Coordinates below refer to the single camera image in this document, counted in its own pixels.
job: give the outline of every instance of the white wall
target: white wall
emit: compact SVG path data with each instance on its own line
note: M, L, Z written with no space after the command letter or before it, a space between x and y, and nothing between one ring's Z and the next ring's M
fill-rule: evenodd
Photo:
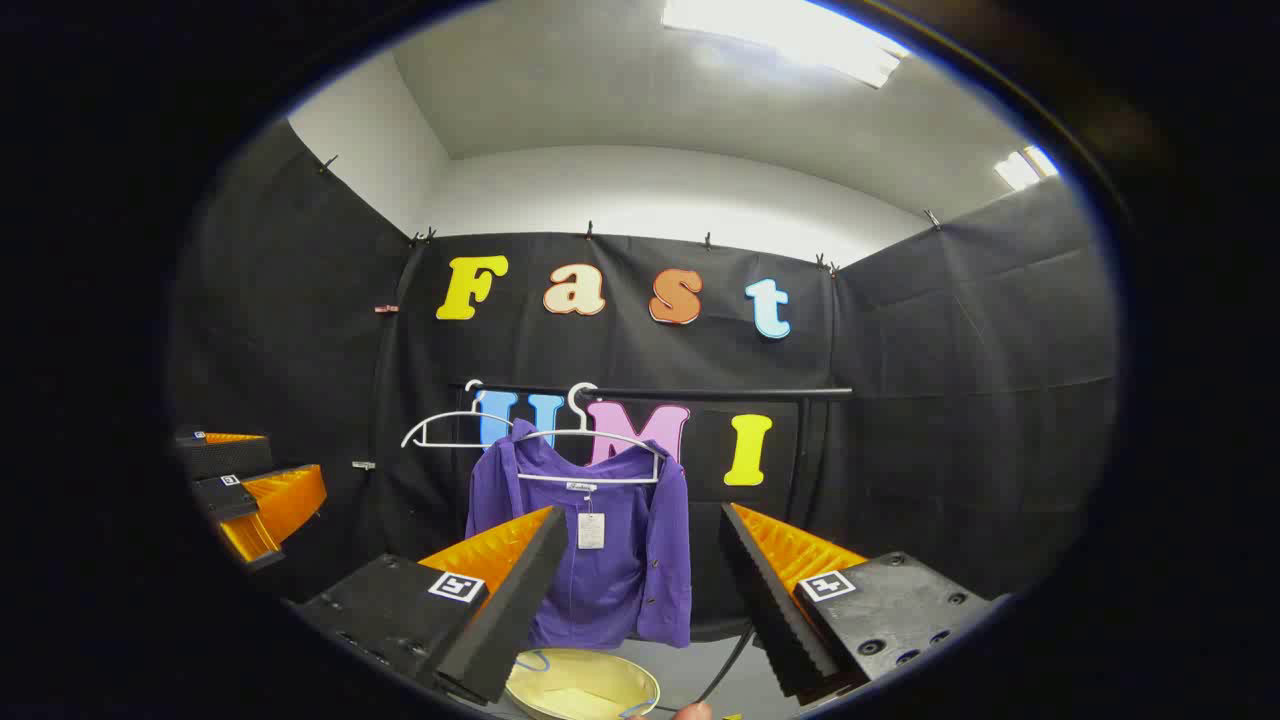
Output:
M404 234L426 232L425 199L449 155L422 118L390 51L316 92L289 124L321 161Z
M456 160L425 202L439 236L631 234L847 265L929 227L874 197L776 165L663 147L573 146Z

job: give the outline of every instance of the clothes hanger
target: clothes hanger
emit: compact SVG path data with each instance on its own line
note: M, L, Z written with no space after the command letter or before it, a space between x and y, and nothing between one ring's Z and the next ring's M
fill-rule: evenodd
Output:
M483 386L483 384L484 383L481 383L480 380L471 379L471 380L467 380L467 384L466 384L466 387L463 389L470 391L471 386ZM440 418L453 418L453 416L457 416L457 415L479 416L479 418L493 418L494 420L498 420L498 421L506 424L508 428L513 427L511 424L511 420L508 420L506 418L499 418L497 415L490 415L488 413L481 413L481 411L479 411L476 409L476 406L480 404L480 398L483 398L484 395L485 395L485 391L483 391L483 389L476 393L476 398L471 401L471 410L454 410L452 413L440 413L439 415L431 415L430 418L428 418L428 419L422 420L421 423L413 425L413 428L408 433L404 434L404 439L401 441L401 447L404 447L406 445L408 445L410 436L412 436L419 428L422 429L422 439L420 441L417 438L413 438L413 445L416 445L419 447L489 447L492 443L484 443L484 442L431 442L431 443L426 442L426 425L431 420L439 420Z
M547 437L547 436L590 436L590 437L607 437L613 439L621 439L623 442L630 442L631 445L635 445L637 447L643 447L653 454L653 477L652 478L557 478L553 475L530 475L518 471L516 473L516 477L525 480L553 480L558 483L589 483L589 484L599 483L599 484L614 484L614 486L655 484L658 482L658 461L662 457L657 450L637 441L636 438L586 429L586 413L584 413L582 409L579 407L576 402L573 402L573 398L577 396L577 391L584 388L595 389L595 386L591 383L577 383L576 386L568 389L568 396L566 396L566 400L568 401L568 409L572 410L575 415L577 415L579 428L576 430L573 429L540 430L536 433L529 433L527 436L515 442L524 442L530 438Z

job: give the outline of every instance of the yellow plate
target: yellow plate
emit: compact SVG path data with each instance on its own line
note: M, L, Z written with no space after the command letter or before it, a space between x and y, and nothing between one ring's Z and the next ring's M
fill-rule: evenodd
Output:
M658 680L621 657L591 650L522 652L507 692L535 720L620 720L658 705Z

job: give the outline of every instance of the blue string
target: blue string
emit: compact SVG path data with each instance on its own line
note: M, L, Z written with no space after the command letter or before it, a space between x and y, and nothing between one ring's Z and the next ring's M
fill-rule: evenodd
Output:
M631 707L623 710L622 712L618 712L618 717L622 717L622 720L626 720L627 719L627 712L631 712L634 710L639 710L641 707L645 707L646 705L653 703L655 700L657 698L650 698L650 700L646 700L646 701L641 702L640 705L632 705Z
M532 670L534 673L545 673L545 671L548 671L548 670L550 670L550 669L552 669L552 661L550 661L550 660L547 660L547 656L545 656L545 655L543 655L543 651L540 651L540 650L535 650L535 651L534 651L534 655L536 655L538 657L541 657L541 659L543 659L543 662L545 662L545 664L547 664L547 667L543 667L541 670L539 670L538 667L530 667L529 665L525 665L524 662L521 662L521 661L518 661L518 660L516 661L516 665L520 665L521 667L525 667L525 669L527 669L527 670Z

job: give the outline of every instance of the clothing tag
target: clothing tag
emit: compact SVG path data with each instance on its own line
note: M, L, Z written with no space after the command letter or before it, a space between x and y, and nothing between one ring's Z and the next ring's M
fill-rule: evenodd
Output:
M600 550L604 547L604 512L579 512L577 548Z

